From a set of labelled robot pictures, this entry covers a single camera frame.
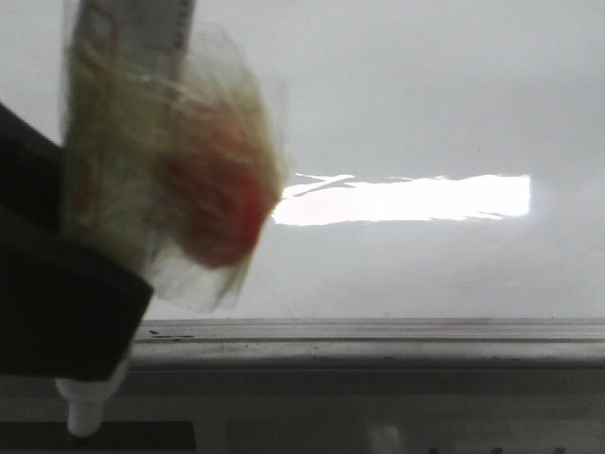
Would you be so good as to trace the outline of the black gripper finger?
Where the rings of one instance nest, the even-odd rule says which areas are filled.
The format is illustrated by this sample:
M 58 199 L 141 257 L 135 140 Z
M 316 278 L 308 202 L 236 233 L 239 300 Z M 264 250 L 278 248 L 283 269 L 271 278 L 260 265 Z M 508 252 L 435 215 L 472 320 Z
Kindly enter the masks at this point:
M 62 150 L 1 109 L 1 373 L 100 381 L 151 287 L 59 232 Z

